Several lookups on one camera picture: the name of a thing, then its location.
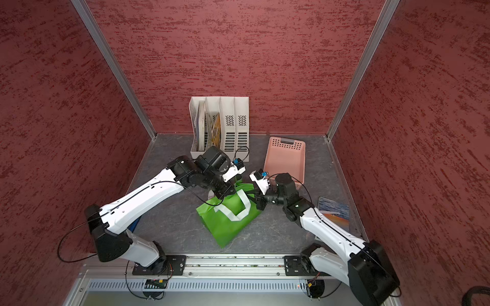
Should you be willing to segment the green insulated delivery bag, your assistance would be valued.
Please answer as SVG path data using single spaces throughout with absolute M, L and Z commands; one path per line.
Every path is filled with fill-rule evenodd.
M 254 189 L 253 184 L 238 181 L 235 183 L 235 189 L 236 193 L 227 196 L 223 202 L 214 197 L 207 201 L 213 206 L 203 203 L 196 209 L 201 222 L 221 248 L 231 243 L 262 213 L 246 194 Z

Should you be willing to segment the pink perforated plastic basket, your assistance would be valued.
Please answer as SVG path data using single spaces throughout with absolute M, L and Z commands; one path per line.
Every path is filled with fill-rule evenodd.
M 296 188 L 304 183 L 306 143 L 300 140 L 271 136 L 265 157 L 264 171 L 269 175 L 289 173 L 296 179 Z

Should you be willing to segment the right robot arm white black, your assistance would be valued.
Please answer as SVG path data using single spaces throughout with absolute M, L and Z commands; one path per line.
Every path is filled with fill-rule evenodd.
M 275 176 L 272 187 L 267 173 L 252 172 L 252 191 L 259 210 L 269 204 L 282 207 L 288 220 L 314 234 L 325 245 L 311 247 L 308 263 L 319 273 L 329 274 L 350 287 L 362 305 L 382 305 L 399 288 L 400 281 L 381 244 L 366 242 L 346 232 L 325 217 L 312 202 L 301 196 L 289 173 Z

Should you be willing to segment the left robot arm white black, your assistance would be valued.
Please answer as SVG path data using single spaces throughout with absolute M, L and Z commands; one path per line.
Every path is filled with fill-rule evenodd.
M 124 259 L 138 264 L 151 275 L 169 271 L 162 247 L 130 231 L 130 225 L 155 206 L 184 190 L 194 187 L 212 191 L 219 201 L 235 193 L 231 182 L 245 171 L 242 159 L 230 159 L 215 146 L 193 159 L 180 156 L 158 175 L 122 198 L 85 210 L 88 227 L 98 259 L 110 262 Z

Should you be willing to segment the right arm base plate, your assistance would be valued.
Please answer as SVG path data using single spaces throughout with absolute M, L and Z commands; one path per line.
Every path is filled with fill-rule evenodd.
M 330 277 L 329 274 L 319 272 L 313 267 L 310 259 L 303 255 L 288 255 L 283 257 L 285 275 L 289 277 L 308 277 L 310 279 L 319 275 Z

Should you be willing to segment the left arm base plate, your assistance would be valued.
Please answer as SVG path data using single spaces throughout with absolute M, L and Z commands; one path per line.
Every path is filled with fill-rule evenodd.
M 136 276 L 182 276 L 186 266 L 187 256 L 166 255 L 165 259 L 158 259 L 148 267 L 135 264 L 132 275 Z

